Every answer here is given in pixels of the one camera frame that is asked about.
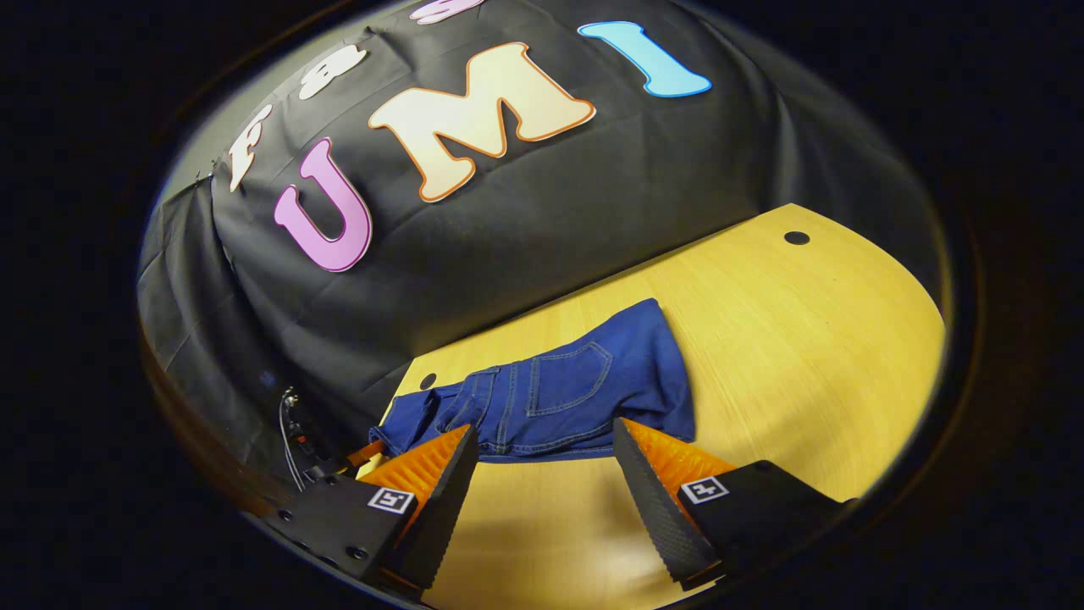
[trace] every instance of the jeans seam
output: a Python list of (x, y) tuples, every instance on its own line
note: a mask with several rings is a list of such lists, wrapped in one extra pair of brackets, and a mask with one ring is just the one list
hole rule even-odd
[(507, 446), (505, 446), (505, 437), (508, 433), (508, 416), (512, 415), (512, 406), (516, 402), (516, 372), (519, 369), (517, 363), (512, 364), (512, 371), (508, 372), (508, 401), (504, 405), (504, 414), (501, 415), (501, 423), (496, 427), (496, 446), (498, 451), (505, 452)]
[(373, 431), (374, 434), (376, 434), (376, 437), (380, 441), (384, 441), (384, 444), (387, 445), (389, 450), (391, 450), (392, 454), (395, 454), (397, 456), (403, 454), (403, 451), (400, 450), (399, 447), (397, 447), (395, 445), (395, 443), (391, 442), (391, 439), (387, 434), (385, 434), (384, 431), (379, 429), (379, 427), (372, 428), (372, 431)]
[(539, 444), (539, 445), (509, 445), (509, 446), (514, 451), (518, 451), (518, 452), (544, 452), (546, 450), (555, 449), (555, 447), (558, 447), (560, 445), (567, 445), (568, 443), (573, 443), (573, 442), (579, 441), (581, 439), (588, 439), (590, 437), (597, 436), (601, 432), (604, 432), (606, 430), (606, 428), (609, 428), (609, 427), (612, 427), (612, 426), (614, 426), (612, 421), (607, 421), (607, 423), (604, 423), (598, 428), (595, 428), (593, 430), (588, 430), (586, 432), (580, 432), (579, 434), (570, 434), (568, 437), (565, 437), (564, 439), (558, 439), (556, 441), (550, 441), (549, 443), (542, 443), (542, 444)]
[(476, 427), (481, 427), (481, 420), (486, 419), (486, 414), (489, 413), (489, 405), (493, 402), (493, 384), (496, 381), (496, 376), (501, 375), (501, 367), (496, 367), (496, 373), (489, 376), (489, 391), (486, 392), (486, 403), (481, 406), (481, 413), (478, 414), (478, 420), (475, 423)]
[(453, 417), (452, 419), (448, 420), (448, 424), (444, 425), (444, 429), (441, 430), (441, 432), (448, 432), (448, 431), (454, 429), (455, 428), (455, 423), (460, 419), (460, 417), (464, 413), (466, 413), (467, 408), (474, 403), (474, 401), (475, 401), (475, 393), (472, 390), (470, 394), (467, 397), (467, 400), (463, 401), (463, 407), (460, 410), (460, 413), (455, 414), (455, 417)]
[[(540, 382), (539, 378), (541, 377), (541, 372), (539, 371), (538, 363), (541, 362), (541, 361), (558, 361), (558, 360), (571, 359), (573, 356), (578, 356), (578, 355), (586, 352), (589, 349), (596, 350), (597, 352), (599, 352), (602, 354), (602, 358), (603, 358), (603, 372), (598, 375), (598, 379), (595, 380), (594, 387), (591, 389), (591, 391), (588, 392), (586, 394), (584, 394), (583, 397), (580, 397), (579, 399), (577, 399), (575, 401), (570, 401), (568, 403), (565, 403), (565, 404), (562, 404), (562, 405), (557, 405), (556, 407), (550, 407), (550, 408), (546, 408), (546, 410), (535, 410), (535, 408), (533, 408), (538, 404), (537, 390), (538, 390), (538, 386), (539, 386), (539, 382)], [(530, 398), (529, 398), (528, 403), (527, 403), (527, 417), (538, 417), (538, 416), (545, 416), (545, 415), (558, 414), (560, 412), (570, 410), (570, 408), (572, 408), (572, 407), (575, 407), (577, 405), (580, 405), (580, 404), (586, 402), (592, 397), (594, 397), (595, 394), (598, 393), (598, 390), (603, 387), (603, 384), (605, 384), (605, 381), (606, 381), (606, 377), (609, 376), (610, 365), (612, 365), (612, 364), (614, 364), (614, 355), (610, 354), (609, 352), (607, 352), (605, 348), (603, 348), (602, 346), (595, 343), (594, 341), (588, 343), (586, 346), (584, 346), (583, 348), (580, 348), (579, 350), (577, 350), (575, 352), (569, 352), (568, 354), (558, 354), (558, 355), (554, 355), (554, 356), (541, 356), (541, 358), (531, 360), (531, 392), (530, 392)]]
[(391, 399), (391, 406), (388, 408), (388, 415), (384, 418), (384, 421), (391, 419), (392, 414), (396, 413), (396, 405), (399, 404), (399, 399), (402, 399), (402, 397), (393, 397)]
[[(490, 443), (479, 443), (479, 445), (490, 445)], [(569, 450), (567, 452), (558, 452), (558, 453), (554, 453), (554, 454), (550, 454), (550, 455), (570, 456), (570, 455), (576, 455), (576, 454), (603, 454), (603, 453), (607, 453), (607, 452), (608, 453), (612, 453), (614, 452), (614, 445), (606, 445), (604, 447), (588, 447), (588, 449), (583, 449), (583, 450)], [(480, 457), (483, 457), (483, 458), (495, 458), (495, 459), (500, 459), (500, 460), (512, 462), (512, 460), (516, 460), (516, 459), (526, 460), (528, 457), (531, 457), (531, 456), (486, 454), (486, 455), (482, 455)]]
[(440, 428), (437, 428), (437, 424), (436, 424), (436, 421), (434, 421), (434, 425), (433, 425), (434, 430), (436, 430), (437, 432), (440, 432), (440, 433), (444, 433), (444, 432), (448, 432), (449, 430), (451, 430), (452, 424), (454, 424), (455, 420), (459, 419), (461, 415), (463, 415), (463, 412), (466, 411), (466, 408), (468, 406), (470, 406), (470, 401), (475, 398), (475, 393), (478, 391), (478, 376), (488, 375), (488, 374), (491, 374), (491, 373), (496, 372), (496, 371), (500, 371), (500, 367), (490, 367), (488, 369), (482, 369), (480, 372), (475, 372), (475, 373), (468, 375), (466, 377), (466, 379), (464, 379), (461, 382), (461, 385), (460, 385), (460, 392), (459, 392), (459, 394), (456, 394), (455, 401), (453, 401), (452, 404), (451, 404), (451, 406), (448, 407), (448, 411), (449, 412), (455, 411), (456, 405), (459, 405), (460, 399), (463, 397), (464, 391), (466, 390), (467, 381), (473, 381), (474, 384), (470, 386), (470, 392), (467, 393), (467, 395), (466, 395), (466, 402), (463, 403), (463, 406), (460, 407), (460, 410), (455, 413), (454, 416), (452, 416), (452, 419), (448, 420), (448, 424), (441, 427), (441, 428), (443, 428), (443, 430), (441, 430)]

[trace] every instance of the pink letter u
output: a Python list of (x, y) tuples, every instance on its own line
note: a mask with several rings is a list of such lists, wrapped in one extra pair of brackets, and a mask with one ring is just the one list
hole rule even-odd
[(328, 271), (345, 271), (369, 248), (373, 219), (365, 202), (332, 160), (332, 141), (317, 142), (301, 161), (301, 178), (313, 178), (343, 215), (343, 234), (327, 238), (297, 202), (297, 186), (286, 186), (274, 207), (274, 221), (286, 226), (301, 249)]

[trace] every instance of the blue letter i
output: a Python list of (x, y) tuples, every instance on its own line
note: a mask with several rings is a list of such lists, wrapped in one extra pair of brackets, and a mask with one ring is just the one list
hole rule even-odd
[(669, 53), (644, 35), (640, 24), (603, 22), (580, 26), (582, 36), (602, 38), (629, 57), (647, 76), (644, 89), (659, 98), (681, 98), (711, 89), (711, 81), (678, 63)]

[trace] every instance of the jeans back pocket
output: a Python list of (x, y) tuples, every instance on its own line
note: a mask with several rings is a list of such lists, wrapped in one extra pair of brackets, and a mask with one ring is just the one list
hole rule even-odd
[(563, 354), (531, 360), (527, 417), (553, 415), (591, 399), (609, 374), (614, 356), (594, 341)]

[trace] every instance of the black cloth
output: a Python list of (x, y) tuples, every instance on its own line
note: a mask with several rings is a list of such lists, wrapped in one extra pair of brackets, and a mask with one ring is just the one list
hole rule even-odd
[[(662, 0), (487, 0), (421, 26), (408, 18), (420, 5), (360, 21), (344, 42), (369, 56), (315, 96), (298, 100), (300, 78), (341, 44), (251, 108), (273, 104), (243, 189), (229, 190), (225, 153), (238, 125), (222, 133), (212, 179), (153, 211), (139, 284), (152, 349), (244, 464), (287, 477), (275, 419), (285, 385), (362, 443), (413, 358), (791, 202), (879, 245), (941, 307), (937, 223), (906, 161), (827, 85), (721, 15)], [(631, 62), (576, 33), (618, 20), (712, 88), (653, 96)], [(410, 87), (463, 94), (467, 60), (511, 41), (596, 116), (524, 142), (503, 108), (506, 154), (446, 140), (477, 172), (423, 202), (418, 170), (370, 115)], [(296, 184), (317, 225), (340, 231), (335, 206), (298, 176), (324, 137), (374, 223), (369, 251), (341, 273), (273, 219)]]

